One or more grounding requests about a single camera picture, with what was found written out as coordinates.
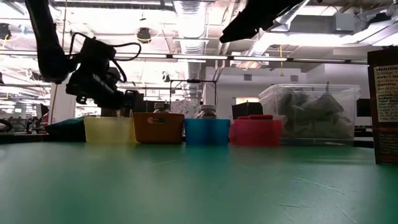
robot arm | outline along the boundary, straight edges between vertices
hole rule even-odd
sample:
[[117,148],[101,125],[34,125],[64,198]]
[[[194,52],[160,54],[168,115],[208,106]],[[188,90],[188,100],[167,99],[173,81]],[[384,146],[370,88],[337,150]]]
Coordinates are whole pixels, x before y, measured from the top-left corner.
[[70,72],[73,72],[67,84],[67,93],[76,95],[77,103],[85,104],[87,98],[92,98],[102,108],[117,110],[122,107],[132,107],[126,104],[134,102],[132,97],[135,93],[129,91],[124,94],[118,91],[116,83],[120,80],[120,75],[109,71],[109,61],[113,61],[119,68],[125,82],[126,75],[114,58],[116,55],[114,47],[137,45],[139,47],[137,55],[127,59],[133,60],[141,52],[139,44],[112,46],[96,40],[95,37],[89,38],[81,33],[74,33],[72,42],[77,34],[86,38],[81,52],[72,57],[65,55],[59,44],[48,0],[25,0],[25,4],[36,37],[40,73],[45,81],[59,84]]

